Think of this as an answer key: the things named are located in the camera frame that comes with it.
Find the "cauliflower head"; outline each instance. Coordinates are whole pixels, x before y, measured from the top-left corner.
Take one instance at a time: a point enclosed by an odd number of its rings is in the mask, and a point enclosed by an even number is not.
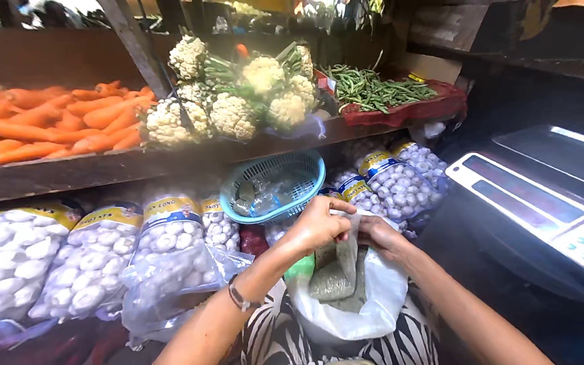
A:
[[[210,112],[211,123],[221,134],[239,140],[250,139],[255,126],[250,122],[254,113],[246,100],[223,92],[217,96]]]
[[[257,57],[243,68],[242,74],[257,95],[266,94],[277,82],[286,78],[283,68],[272,57]]]
[[[296,46],[296,50],[301,54],[301,75],[312,79],[314,66],[312,66],[310,50],[306,46]]]
[[[172,97],[159,100],[155,108],[148,110],[145,126],[148,129],[150,140],[172,147],[181,142],[199,142],[201,139],[213,137],[204,109],[191,101],[182,105],[186,109],[196,133],[192,134],[182,127],[179,104]]]
[[[274,129],[291,130],[306,118],[306,104],[292,91],[272,100],[267,117]]]
[[[290,80],[292,91],[303,100],[306,106],[306,113],[312,111],[315,107],[315,85],[302,75],[292,76]]]
[[[180,79],[195,79],[206,55],[206,44],[198,37],[184,35],[170,51],[170,65]]]

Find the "wooden shelf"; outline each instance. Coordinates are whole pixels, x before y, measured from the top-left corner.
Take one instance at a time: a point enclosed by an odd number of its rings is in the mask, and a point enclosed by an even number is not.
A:
[[[440,118],[438,121],[452,117]],[[437,120],[408,120],[403,127],[432,121]],[[227,164],[262,156],[379,135],[399,129],[387,125],[349,127],[340,117],[326,120],[324,125],[326,137],[323,139],[306,135],[294,140],[285,140],[261,134],[247,144],[218,140],[188,145],[178,151],[144,152],[141,149],[131,149],[8,164],[0,166],[0,201],[199,171],[209,167],[223,168]]]

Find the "blue plastic basket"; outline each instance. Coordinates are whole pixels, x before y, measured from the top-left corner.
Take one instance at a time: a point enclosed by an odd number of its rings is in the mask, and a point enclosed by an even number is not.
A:
[[[234,211],[232,201],[236,197],[240,184],[251,180],[253,177],[275,176],[283,172],[292,172],[303,177],[302,181],[296,184],[291,192],[288,192],[292,196],[292,203],[256,218],[244,217]],[[277,223],[303,211],[306,203],[317,195],[325,178],[326,166],[324,165],[324,160],[315,150],[264,157],[244,163],[234,170],[220,191],[220,206],[222,206],[225,214],[238,223]]]

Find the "white plastic bag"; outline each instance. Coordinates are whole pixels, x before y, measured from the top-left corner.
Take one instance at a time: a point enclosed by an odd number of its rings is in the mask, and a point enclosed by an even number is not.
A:
[[[372,215],[358,210],[357,214]],[[385,220],[394,229],[397,224]],[[324,345],[347,344],[348,341],[377,338],[393,332],[407,295],[407,275],[400,266],[385,260],[369,247],[364,260],[367,301],[359,313],[335,309],[309,295],[311,275],[299,271],[286,276],[290,299],[301,316],[299,321],[313,341]]]
[[[118,318],[125,293],[119,275],[134,254],[142,213],[136,203],[117,201],[103,203],[80,220],[54,259],[42,295],[28,316]]]
[[[54,255],[81,216],[77,203],[67,199],[0,212],[0,319],[26,316]]]
[[[227,286],[253,260],[250,254],[202,244],[126,268],[121,320],[130,331],[130,346],[146,339],[168,341],[174,335],[170,329],[190,316],[191,308],[209,295],[204,293]]]
[[[218,199],[219,196],[215,194],[202,200],[204,243],[229,251],[239,251],[240,227],[222,211]]]

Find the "black and white patterned clothing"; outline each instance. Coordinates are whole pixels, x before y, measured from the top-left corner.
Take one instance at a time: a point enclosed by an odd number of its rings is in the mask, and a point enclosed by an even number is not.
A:
[[[313,344],[304,334],[296,320],[299,314],[293,311],[287,287],[280,280],[239,335],[241,363],[323,365],[349,361],[349,364],[438,365],[438,339],[428,325],[428,313],[420,306],[417,291],[418,288],[410,282],[394,332],[381,338],[354,342],[354,345],[361,345],[359,352],[342,359]]]

